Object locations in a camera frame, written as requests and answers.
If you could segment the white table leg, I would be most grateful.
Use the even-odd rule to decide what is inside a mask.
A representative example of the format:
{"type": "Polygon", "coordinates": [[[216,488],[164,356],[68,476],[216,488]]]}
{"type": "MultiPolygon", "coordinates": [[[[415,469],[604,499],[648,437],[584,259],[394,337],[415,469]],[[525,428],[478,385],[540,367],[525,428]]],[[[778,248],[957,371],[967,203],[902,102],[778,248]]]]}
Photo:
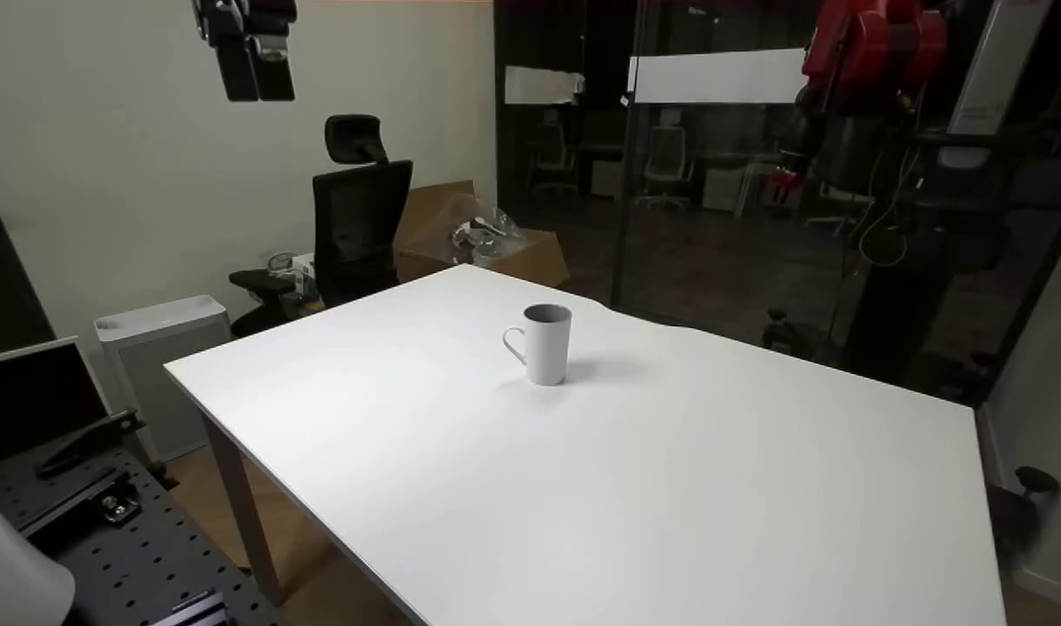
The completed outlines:
{"type": "Polygon", "coordinates": [[[222,490],[227,490],[227,501],[231,501],[231,513],[234,513],[251,575],[255,575],[257,587],[276,604],[281,604],[286,590],[281,590],[281,581],[277,581],[277,572],[276,572],[276,561],[273,561],[267,531],[266,531],[260,514],[257,514],[257,501],[255,501],[255,490],[251,490],[251,481],[246,481],[244,457],[222,428],[206,425],[206,434],[209,434],[209,448],[213,448],[222,490]]]}

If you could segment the black office chair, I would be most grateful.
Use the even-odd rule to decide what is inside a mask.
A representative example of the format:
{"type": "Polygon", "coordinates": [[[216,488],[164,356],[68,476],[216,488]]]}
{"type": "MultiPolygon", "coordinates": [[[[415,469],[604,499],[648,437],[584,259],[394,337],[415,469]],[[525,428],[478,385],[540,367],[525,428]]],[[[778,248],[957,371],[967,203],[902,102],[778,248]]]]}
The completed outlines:
{"type": "Polygon", "coordinates": [[[231,276],[234,287],[257,297],[257,306],[234,320],[238,337],[395,283],[394,238],[415,163],[385,152],[375,114],[331,114],[324,145],[338,170],[314,179],[314,259],[231,276]]]}

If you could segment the black laptop monitor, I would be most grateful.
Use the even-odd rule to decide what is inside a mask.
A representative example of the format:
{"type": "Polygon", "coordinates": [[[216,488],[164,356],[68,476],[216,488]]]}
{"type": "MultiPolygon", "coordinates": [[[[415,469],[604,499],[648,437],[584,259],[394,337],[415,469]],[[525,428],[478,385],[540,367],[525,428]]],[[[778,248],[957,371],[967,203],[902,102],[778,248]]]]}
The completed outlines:
{"type": "Polygon", "coordinates": [[[0,459],[64,437],[108,413],[75,337],[0,353],[0,459]]]}

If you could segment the brown cardboard box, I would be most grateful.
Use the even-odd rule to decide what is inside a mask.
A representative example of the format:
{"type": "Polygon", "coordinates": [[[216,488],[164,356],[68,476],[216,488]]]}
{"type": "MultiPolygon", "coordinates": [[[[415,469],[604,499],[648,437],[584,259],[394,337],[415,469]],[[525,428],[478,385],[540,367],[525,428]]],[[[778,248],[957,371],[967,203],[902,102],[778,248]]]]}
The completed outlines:
{"type": "Polygon", "coordinates": [[[399,280],[422,280],[453,266],[478,266],[540,287],[571,280],[553,230],[517,225],[506,210],[479,199],[469,180],[415,189],[394,238],[394,268],[399,280]]]}

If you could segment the white cabinet unit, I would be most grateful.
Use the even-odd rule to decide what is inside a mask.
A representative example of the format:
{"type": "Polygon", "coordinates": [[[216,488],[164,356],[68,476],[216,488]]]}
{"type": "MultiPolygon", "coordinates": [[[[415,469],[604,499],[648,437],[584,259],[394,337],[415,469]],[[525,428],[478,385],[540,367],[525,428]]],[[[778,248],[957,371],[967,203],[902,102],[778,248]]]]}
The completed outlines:
{"type": "Polygon", "coordinates": [[[145,422],[145,451],[166,464],[201,448],[201,419],[171,378],[166,363],[222,345],[231,337],[227,306],[213,297],[171,299],[108,313],[93,333],[129,407],[145,422]]]}

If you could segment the black perforated breadboard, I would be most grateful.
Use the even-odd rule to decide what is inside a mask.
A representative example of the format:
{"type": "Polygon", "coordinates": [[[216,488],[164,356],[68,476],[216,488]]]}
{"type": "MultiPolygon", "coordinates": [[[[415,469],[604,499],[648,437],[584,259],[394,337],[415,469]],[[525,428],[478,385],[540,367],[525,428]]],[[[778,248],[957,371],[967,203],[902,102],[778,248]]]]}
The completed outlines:
{"type": "Polygon", "coordinates": [[[67,626],[281,626],[276,603],[122,448],[39,476],[0,464],[0,514],[73,575],[67,626]]]}

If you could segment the red robot in background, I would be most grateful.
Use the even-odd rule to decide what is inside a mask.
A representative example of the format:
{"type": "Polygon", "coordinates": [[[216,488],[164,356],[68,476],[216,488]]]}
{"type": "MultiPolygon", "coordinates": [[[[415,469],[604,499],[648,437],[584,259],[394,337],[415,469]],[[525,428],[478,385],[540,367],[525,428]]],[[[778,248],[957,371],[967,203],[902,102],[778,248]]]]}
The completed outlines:
{"type": "Polygon", "coordinates": [[[936,78],[951,21],[924,0],[826,0],[805,53],[807,114],[857,113],[936,78]]]}

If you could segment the black wall-mounted equipment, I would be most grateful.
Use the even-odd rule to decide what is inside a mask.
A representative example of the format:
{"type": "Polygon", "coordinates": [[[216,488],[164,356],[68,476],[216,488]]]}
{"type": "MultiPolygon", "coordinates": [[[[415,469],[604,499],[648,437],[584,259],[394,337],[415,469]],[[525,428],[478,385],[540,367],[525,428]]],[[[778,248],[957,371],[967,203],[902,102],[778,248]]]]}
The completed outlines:
{"type": "Polygon", "coordinates": [[[292,102],[289,27],[296,0],[193,0],[231,102],[292,102]]]}

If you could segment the white ceramic mug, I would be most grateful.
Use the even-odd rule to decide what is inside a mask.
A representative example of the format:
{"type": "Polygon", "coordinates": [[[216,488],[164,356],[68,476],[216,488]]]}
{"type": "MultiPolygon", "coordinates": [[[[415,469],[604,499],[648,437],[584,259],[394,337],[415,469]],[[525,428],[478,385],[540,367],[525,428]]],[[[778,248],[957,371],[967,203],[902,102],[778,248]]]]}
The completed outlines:
{"type": "Polygon", "coordinates": [[[522,323],[500,333],[509,356],[537,385],[559,385],[567,378],[571,309],[557,303],[533,303],[522,323]]]}

